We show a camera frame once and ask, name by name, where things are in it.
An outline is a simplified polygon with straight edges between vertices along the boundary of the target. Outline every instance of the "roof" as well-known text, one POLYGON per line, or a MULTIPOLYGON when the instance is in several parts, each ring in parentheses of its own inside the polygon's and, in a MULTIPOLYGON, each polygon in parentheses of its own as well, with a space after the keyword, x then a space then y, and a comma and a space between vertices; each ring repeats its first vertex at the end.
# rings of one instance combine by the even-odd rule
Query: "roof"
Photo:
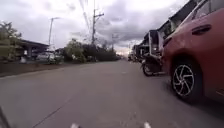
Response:
POLYGON ((161 30, 163 29, 167 24, 169 24, 169 20, 167 20, 164 24, 162 24, 162 26, 160 28, 158 28, 157 30, 161 30))
POLYGON ((21 39, 21 41, 22 41, 22 43, 25 43, 25 45, 39 46, 39 47, 48 47, 49 46, 47 44, 42 44, 42 43, 30 41, 30 40, 21 39))
POLYGON ((190 0, 178 12, 171 16, 170 19, 183 21, 196 6, 197 2, 190 0))

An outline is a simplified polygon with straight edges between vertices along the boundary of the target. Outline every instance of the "asphalt road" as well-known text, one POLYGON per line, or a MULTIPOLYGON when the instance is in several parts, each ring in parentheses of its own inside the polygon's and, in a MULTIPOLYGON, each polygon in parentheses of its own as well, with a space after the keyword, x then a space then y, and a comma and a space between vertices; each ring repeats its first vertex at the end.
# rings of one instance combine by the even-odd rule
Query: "asphalt road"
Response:
POLYGON ((147 78, 126 61, 0 79, 0 105, 14 128, 223 128, 224 107, 178 100, 168 77, 147 78))

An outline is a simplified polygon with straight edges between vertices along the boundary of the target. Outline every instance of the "parked vehicle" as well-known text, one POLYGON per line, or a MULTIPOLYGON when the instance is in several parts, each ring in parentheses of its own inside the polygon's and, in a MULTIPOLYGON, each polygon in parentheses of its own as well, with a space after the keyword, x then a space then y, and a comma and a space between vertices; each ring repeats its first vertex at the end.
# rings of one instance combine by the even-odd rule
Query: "parked vehicle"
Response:
POLYGON ((202 1, 164 41, 164 69, 176 95, 189 103, 224 98, 223 7, 223 0, 202 1))
POLYGON ((61 56, 54 52, 45 51, 38 54, 36 60, 41 63, 58 64, 61 61, 61 56))
POLYGON ((152 54, 150 55, 149 53, 144 55, 141 67, 145 76, 153 76, 162 72, 160 57, 152 54))

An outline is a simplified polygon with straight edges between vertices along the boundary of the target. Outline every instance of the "street light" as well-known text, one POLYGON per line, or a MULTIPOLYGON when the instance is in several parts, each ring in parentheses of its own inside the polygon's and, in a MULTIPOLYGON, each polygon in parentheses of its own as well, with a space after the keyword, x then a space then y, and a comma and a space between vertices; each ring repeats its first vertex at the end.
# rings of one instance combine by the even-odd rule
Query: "street light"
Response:
POLYGON ((60 19, 60 17, 53 17, 53 18, 51 18, 50 31, 49 31, 49 40, 48 40, 49 46, 51 45, 51 31, 52 31, 53 22, 54 22, 54 20, 57 20, 57 19, 60 19))

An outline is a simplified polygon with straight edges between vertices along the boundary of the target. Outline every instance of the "sky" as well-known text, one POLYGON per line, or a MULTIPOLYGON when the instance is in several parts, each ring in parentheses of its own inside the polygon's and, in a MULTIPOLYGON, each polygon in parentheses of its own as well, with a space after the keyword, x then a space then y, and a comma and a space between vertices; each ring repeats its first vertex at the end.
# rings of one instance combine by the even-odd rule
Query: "sky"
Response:
MULTIPOLYGON (((94 0, 0 0, 0 21, 12 22, 22 38, 48 44, 50 19, 54 20, 51 45, 66 46, 71 38, 90 43, 94 0)), ((95 0, 97 43, 114 42, 127 54, 146 32, 159 28, 188 0, 95 0)))

